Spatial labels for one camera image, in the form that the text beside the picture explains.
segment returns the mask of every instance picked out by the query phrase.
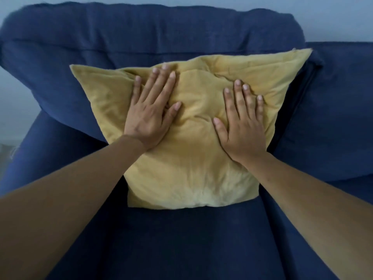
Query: yellow pillow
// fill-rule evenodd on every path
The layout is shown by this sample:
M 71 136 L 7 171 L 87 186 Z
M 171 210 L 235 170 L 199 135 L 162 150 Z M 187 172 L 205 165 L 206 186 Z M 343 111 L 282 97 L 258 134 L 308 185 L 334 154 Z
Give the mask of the yellow pillow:
M 241 79 L 255 95 L 264 97 L 268 146 L 288 86 L 310 54 L 311 49 L 303 49 L 170 62 L 178 78 L 169 103 L 183 105 L 161 143 L 125 172 L 128 206 L 220 207 L 257 197 L 259 182 L 220 147 L 212 118 L 227 125 L 223 89 L 233 88 L 234 80 Z M 72 65 L 71 70 L 91 102 L 103 135 L 108 143 L 114 142 L 124 130 L 135 75 L 145 83 L 152 68 L 104 70 Z

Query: wall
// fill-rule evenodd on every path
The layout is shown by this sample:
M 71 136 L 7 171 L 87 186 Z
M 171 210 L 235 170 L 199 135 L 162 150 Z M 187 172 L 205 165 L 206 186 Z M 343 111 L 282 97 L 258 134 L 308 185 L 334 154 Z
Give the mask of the wall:
M 0 22 L 27 4 L 68 0 L 3 0 Z M 74 0 L 129 4 L 210 5 L 236 10 L 267 8 L 292 13 L 307 41 L 373 41 L 373 0 Z M 39 112 L 27 90 L 0 69 L 0 143 L 17 144 Z

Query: hand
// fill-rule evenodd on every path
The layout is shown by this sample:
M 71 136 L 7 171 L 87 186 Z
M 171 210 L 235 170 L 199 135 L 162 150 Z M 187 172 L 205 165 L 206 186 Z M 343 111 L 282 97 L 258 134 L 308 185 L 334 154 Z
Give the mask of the hand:
M 263 97 L 255 98 L 250 87 L 247 84 L 241 86 L 240 80 L 234 83 L 235 102 L 228 88 L 223 93 L 229 131 L 218 118 L 213 119 L 215 130 L 230 158 L 246 166 L 247 162 L 266 154 Z
M 180 109 L 181 102 L 176 102 L 163 115 L 175 79 L 175 72 L 170 73 L 166 64 L 161 70 L 153 69 L 142 91 L 141 78 L 135 78 L 124 135 L 141 141 L 145 151 L 160 143 Z

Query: blue fabric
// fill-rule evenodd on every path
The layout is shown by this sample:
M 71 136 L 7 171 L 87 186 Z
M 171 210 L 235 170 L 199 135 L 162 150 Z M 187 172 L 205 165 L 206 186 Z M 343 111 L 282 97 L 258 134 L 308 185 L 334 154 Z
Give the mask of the blue fabric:
M 24 186 L 106 144 L 40 113 L 0 182 Z M 48 279 L 285 279 L 260 197 L 225 207 L 128 208 L 121 179 Z
M 0 65 L 63 124 L 105 141 L 70 64 L 115 69 L 203 54 L 305 48 L 290 14 L 212 7 L 64 3 L 12 13 L 0 31 Z
M 308 43 L 324 61 L 274 155 L 373 203 L 373 43 Z M 260 189 L 287 279 L 337 279 Z

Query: skin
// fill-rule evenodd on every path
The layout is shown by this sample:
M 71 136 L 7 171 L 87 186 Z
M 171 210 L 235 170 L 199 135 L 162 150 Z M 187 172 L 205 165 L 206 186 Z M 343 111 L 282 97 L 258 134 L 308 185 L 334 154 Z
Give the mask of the skin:
M 104 203 L 123 173 L 168 131 L 181 102 L 165 66 L 141 90 L 136 78 L 123 136 L 0 199 L 0 278 L 44 278 Z M 266 152 L 263 98 L 238 80 L 224 92 L 229 129 L 214 118 L 222 148 L 250 171 L 341 279 L 373 278 L 373 206 Z

